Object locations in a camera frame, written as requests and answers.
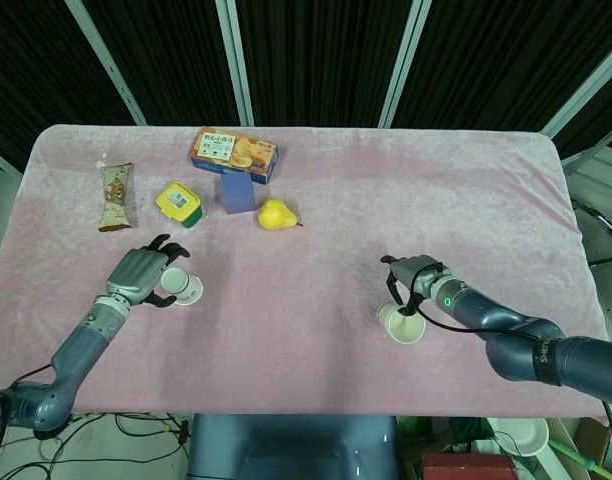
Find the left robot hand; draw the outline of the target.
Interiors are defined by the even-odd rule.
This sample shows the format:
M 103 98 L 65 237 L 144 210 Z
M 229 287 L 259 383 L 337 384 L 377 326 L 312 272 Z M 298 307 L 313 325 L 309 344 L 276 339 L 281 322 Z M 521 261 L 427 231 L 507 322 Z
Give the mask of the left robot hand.
M 131 306 L 172 306 L 177 297 L 169 294 L 162 298 L 155 292 L 155 286 L 167 266 L 179 257 L 188 258 L 190 253 L 180 244 L 169 242 L 170 237 L 160 234 L 148 245 L 130 249 L 107 278 L 107 293 L 125 298 Z

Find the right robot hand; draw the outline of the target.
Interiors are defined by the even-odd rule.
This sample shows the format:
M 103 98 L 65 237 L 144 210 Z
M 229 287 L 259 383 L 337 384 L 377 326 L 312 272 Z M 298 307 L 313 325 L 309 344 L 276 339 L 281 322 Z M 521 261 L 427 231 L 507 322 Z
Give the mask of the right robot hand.
M 450 270 L 440 261 L 428 255 L 396 258 L 384 255 L 380 262 L 389 266 L 386 286 L 394 302 L 399 306 L 399 313 L 412 316 L 417 313 L 423 301 L 431 298 L 432 285 L 445 276 Z M 397 285 L 401 284 L 409 291 L 409 298 L 404 302 Z

